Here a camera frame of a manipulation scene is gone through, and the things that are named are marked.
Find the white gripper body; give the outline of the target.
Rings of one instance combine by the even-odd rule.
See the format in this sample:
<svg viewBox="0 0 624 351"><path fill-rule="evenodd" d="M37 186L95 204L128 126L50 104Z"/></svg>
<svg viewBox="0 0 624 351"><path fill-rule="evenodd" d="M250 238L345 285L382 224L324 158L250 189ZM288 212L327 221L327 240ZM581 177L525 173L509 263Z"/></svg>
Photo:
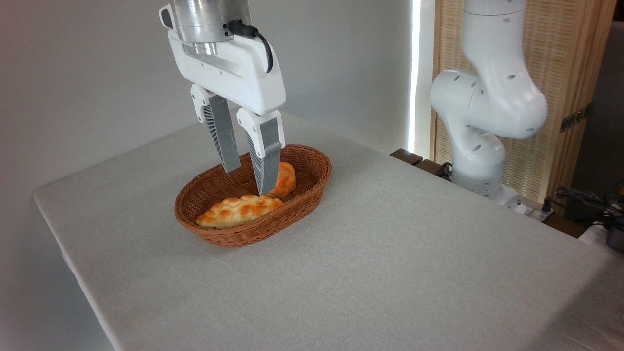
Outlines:
<svg viewBox="0 0 624 351"><path fill-rule="evenodd" d="M274 49L231 29L252 24L247 4L167 4L159 16L185 79L259 115L284 105Z"/></svg>

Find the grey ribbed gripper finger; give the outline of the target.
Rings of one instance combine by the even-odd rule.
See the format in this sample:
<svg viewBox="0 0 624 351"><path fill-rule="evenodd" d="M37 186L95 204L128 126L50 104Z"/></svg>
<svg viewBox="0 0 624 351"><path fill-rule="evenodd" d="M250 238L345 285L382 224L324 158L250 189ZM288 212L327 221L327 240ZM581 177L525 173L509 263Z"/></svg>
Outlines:
<svg viewBox="0 0 624 351"><path fill-rule="evenodd" d="M238 169L241 162L227 100L198 84L192 84L190 95L199 122L205 123L209 129L225 172Z"/></svg>
<svg viewBox="0 0 624 351"><path fill-rule="evenodd" d="M265 195L276 187L280 150L285 147L281 113L276 110L260 116L240 108L236 117L247 134L258 193Z"/></svg>

